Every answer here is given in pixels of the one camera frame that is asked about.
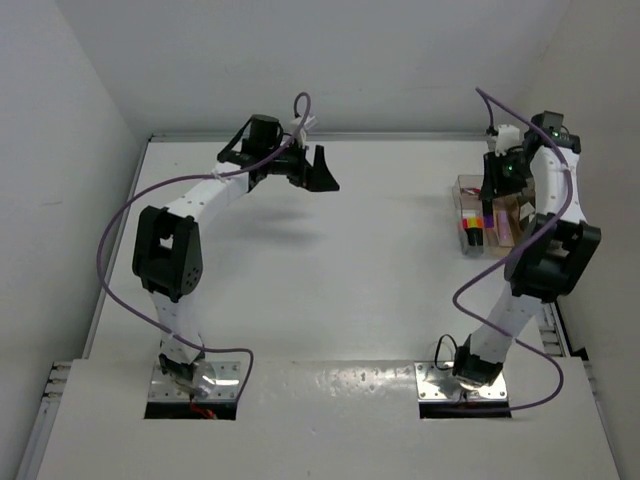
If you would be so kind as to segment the purple black highlighter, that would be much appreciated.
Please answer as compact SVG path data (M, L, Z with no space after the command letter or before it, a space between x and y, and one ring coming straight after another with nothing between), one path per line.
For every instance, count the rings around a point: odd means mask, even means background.
M483 226L485 229L494 227L493 192L490 188L483 188L479 196L482 206Z

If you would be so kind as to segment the yellow black highlighter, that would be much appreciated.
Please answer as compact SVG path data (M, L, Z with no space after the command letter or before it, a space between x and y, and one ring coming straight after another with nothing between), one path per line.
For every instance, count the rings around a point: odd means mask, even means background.
M470 223L473 228L467 234L463 232L463 252L473 257L481 256L484 251L483 219L476 215L465 217L471 218Z

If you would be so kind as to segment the pink translucent highlighter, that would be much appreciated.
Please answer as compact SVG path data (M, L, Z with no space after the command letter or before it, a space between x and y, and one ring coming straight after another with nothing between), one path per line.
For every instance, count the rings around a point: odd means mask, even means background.
M495 214L495 228L498 244L501 247L513 247L514 236L511 229L510 216L504 209L499 209Z

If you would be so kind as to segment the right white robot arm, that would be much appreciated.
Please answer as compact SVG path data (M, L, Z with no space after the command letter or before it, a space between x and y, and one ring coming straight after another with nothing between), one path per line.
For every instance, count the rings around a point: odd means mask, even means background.
M534 115L520 145L496 147L487 161L512 158L534 184L535 214L500 261L506 285L480 327L458 348L452 374L462 383L492 384L511 346L544 305L570 294L602 240L588 223L578 190L579 136L553 111Z

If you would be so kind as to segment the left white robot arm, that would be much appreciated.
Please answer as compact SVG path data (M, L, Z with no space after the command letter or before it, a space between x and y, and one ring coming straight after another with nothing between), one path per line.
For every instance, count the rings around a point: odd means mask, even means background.
M275 117L252 115L218 153L209 178L163 207L141 211L132 270L167 329L159 353L163 373L191 382L205 356L192 301L204 270L201 235L215 216L270 175L313 193L339 190L323 146L306 158L307 133L316 122L297 117L286 131Z

